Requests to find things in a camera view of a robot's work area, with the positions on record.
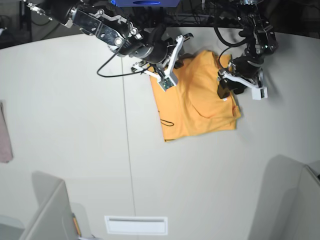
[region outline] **white plastic part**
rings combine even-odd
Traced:
[[[173,73],[173,70],[174,70],[174,66],[175,66],[175,63],[177,61],[177,58],[178,58],[178,53],[180,52],[181,48],[182,48],[182,45],[184,43],[184,37],[182,35],[179,35],[176,37],[176,46],[174,47],[173,49],[173,52],[171,54],[171,57],[170,57],[170,60],[169,60],[169,63],[168,63],[168,67],[163,71],[164,73],[164,78],[161,78],[158,74],[155,74],[151,71],[145,71],[144,73],[145,74],[148,74],[149,76],[152,76],[154,78],[157,79],[157,83],[159,84],[159,86],[163,89],[163,91],[166,91],[167,88],[163,85],[163,81],[169,81],[172,83],[172,85],[175,87],[177,86],[178,84],[178,78],[177,76]],[[140,67],[139,66],[139,63],[136,62],[133,67],[139,71],[142,71],[144,70],[144,68]]]
[[[96,238],[96,237],[78,237],[79,240],[103,240],[102,238]]]
[[[168,235],[167,217],[105,216],[108,234]]]
[[[254,85],[239,76],[233,76],[227,72],[223,74],[223,77],[233,82],[241,83],[246,87],[250,88],[253,100],[261,100],[262,98],[268,98],[268,91],[266,86],[259,87],[258,85]]]

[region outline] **yellow t-shirt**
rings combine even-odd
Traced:
[[[221,64],[226,67],[230,57],[222,56]],[[241,114],[233,96],[220,99],[217,94],[218,57],[203,51],[183,63],[173,71],[177,86],[166,92],[155,78],[150,78],[164,140],[235,129]]]

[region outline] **metal bracket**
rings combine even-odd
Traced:
[[[64,26],[70,29],[73,26],[73,24],[74,22],[72,21],[72,19],[68,19],[68,21],[64,24]]]
[[[105,14],[105,11],[103,9],[99,9],[96,14],[91,14],[92,16],[94,16],[96,19],[102,17],[110,22],[114,22],[114,21],[117,21],[118,24],[121,24],[121,23],[126,23],[127,22],[127,19],[124,18],[123,16],[121,15],[116,15],[116,16],[108,16],[107,14]],[[130,22],[130,34],[129,34],[129,37],[131,36],[134,36],[136,39],[139,39],[141,40],[142,39],[142,36],[141,34],[139,33],[138,29],[136,27],[134,27],[133,23]]]
[[[177,44],[175,45],[173,52],[170,56],[170,60],[168,63],[168,67],[166,69],[160,68],[159,70],[162,72],[163,77],[161,77],[159,74],[156,74],[154,72],[151,72],[149,70],[146,70],[144,73],[148,74],[149,76],[152,76],[156,78],[157,83],[159,86],[163,89],[163,91],[166,91],[167,89],[171,87],[175,87],[178,84],[178,78],[177,76],[173,73],[175,62],[178,58],[178,53],[182,48],[184,38],[182,35],[179,35],[176,37],[176,42]],[[139,66],[139,63],[136,62],[133,67],[139,71],[144,70],[141,66]]]
[[[27,0],[23,0],[23,1],[24,1],[25,3],[27,3],[26,6],[27,6],[28,8],[30,8],[31,11],[34,11],[34,12],[36,12],[36,13],[39,14],[39,15],[45,15],[45,14],[46,14],[45,11],[44,11],[42,8],[36,6],[36,4],[33,4],[33,3],[31,3],[31,2],[28,2]]]
[[[263,2],[263,0],[241,0],[241,1],[239,1],[239,3],[242,5],[257,5],[260,2]]]
[[[260,78],[261,83],[262,83],[262,77],[263,77],[262,74],[263,74],[263,72],[261,70],[259,73],[259,76],[258,76]],[[259,87],[258,84],[250,83],[247,80],[245,80],[239,76],[233,76],[232,74],[227,73],[226,71],[224,72],[224,74],[222,76],[223,76],[223,78],[229,79],[233,82],[241,83],[241,84],[245,85],[246,87],[250,88],[253,100],[261,100],[263,98],[265,98],[265,99],[268,98],[268,91],[267,91],[266,86]]]

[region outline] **white vent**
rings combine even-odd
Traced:
[[[167,217],[105,216],[108,234],[168,235]]]

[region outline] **white table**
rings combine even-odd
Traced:
[[[212,28],[180,31],[195,36],[186,52],[226,47]],[[221,32],[237,39],[236,30]],[[64,178],[73,207],[85,209],[92,233],[105,240],[137,238],[107,235],[104,215],[167,216],[161,238],[170,240],[275,239],[303,164],[320,156],[320,41],[276,37],[279,50],[264,64],[268,99],[254,101],[247,90],[237,97],[236,130],[167,143],[148,76],[96,76],[110,56],[103,42],[76,35],[2,50],[0,99],[15,158],[0,175]],[[104,73],[128,73],[136,61],[115,58]]]

